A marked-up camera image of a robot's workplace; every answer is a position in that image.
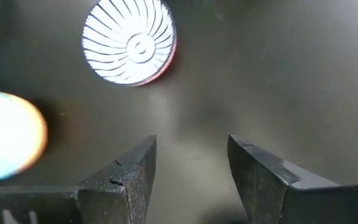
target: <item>gray background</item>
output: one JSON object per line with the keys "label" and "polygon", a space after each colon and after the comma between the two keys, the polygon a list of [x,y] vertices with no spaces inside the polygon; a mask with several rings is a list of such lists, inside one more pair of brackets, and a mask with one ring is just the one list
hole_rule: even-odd
{"label": "gray background", "polygon": [[104,81],[86,64],[81,29],[95,0],[12,2],[0,90],[40,107],[51,138],[43,158],[6,185],[75,183],[157,134],[148,223],[242,223],[231,133],[358,183],[358,1],[167,0],[178,52],[139,88]]}

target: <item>dark surface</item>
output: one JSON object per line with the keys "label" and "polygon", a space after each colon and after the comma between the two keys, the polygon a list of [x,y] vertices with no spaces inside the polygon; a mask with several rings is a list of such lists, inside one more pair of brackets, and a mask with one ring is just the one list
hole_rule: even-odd
{"label": "dark surface", "polygon": [[358,185],[340,186],[229,136],[234,182],[252,224],[358,224]]}
{"label": "dark surface", "polygon": [[0,223],[143,224],[155,175],[149,136],[72,187],[0,187]]}
{"label": "dark surface", "polygon": [[57,133],[7,185],[75,183],[157,134],[149,223],[238,223],[230,133],[358,183],[358,1],[168,0],[177,56],[140,88],[88,68],[81,26],[93,2],[12,2],[0,90],[42,102]]}

